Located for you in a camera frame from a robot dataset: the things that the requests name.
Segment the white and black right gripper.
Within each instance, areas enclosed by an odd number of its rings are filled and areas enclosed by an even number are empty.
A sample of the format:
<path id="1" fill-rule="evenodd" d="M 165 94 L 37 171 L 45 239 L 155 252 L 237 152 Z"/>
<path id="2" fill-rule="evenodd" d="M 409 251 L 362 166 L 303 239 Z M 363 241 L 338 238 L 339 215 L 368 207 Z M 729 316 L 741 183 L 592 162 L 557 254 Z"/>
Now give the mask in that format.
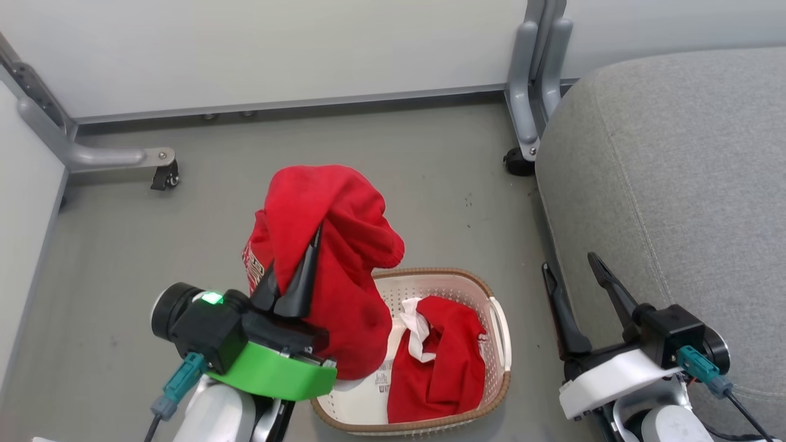
<path id="1" fill-rule="evenodd" d="M 649 303 L 638 304 L 598 254 L 589 252 L 587 258 L 598 285 L 609 295 L 623 327 L 623 341 L 641 342 L 641 318 L 656 309 Z M 548 263 L 543 263 L 542 275 L 558 338 L 559 358 L 566 372 L 566 383 L 559 388 L 559 404 L 567 419 L 576 419 L 607 403 L 636 394 L 665 378 L 676 381 L 676 386 L 666 387 L 666 390 L 674 393 L 676 405 L 684 405 L 684 386 L 675 378 L 680 368 L 663 369 L 643 350 L 631 349 L 593 368 L 581 368 L 581 364 L 589 363 L 592 357 L 601 359 L 604 355 L 590 353 L 592 344 L 579 330 L 567 292 Z"/>

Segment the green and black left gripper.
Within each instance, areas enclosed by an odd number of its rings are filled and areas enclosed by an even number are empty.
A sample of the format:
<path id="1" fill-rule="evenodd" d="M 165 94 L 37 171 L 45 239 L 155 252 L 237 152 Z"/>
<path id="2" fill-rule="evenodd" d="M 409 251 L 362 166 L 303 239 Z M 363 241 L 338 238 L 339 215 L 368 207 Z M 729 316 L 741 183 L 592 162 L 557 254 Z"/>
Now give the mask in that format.
<path id="1" fill-rule="evenodd" d="M 206 307 L 209 378 L 287 401 L 310 400 L 332 389 L 336 363 L 314 354 L 328 335 L 303 321 L 311 313 L 321 241 L 322 224 L 283 295 L 271 261 L 250 297 L 253 309 Z"/>

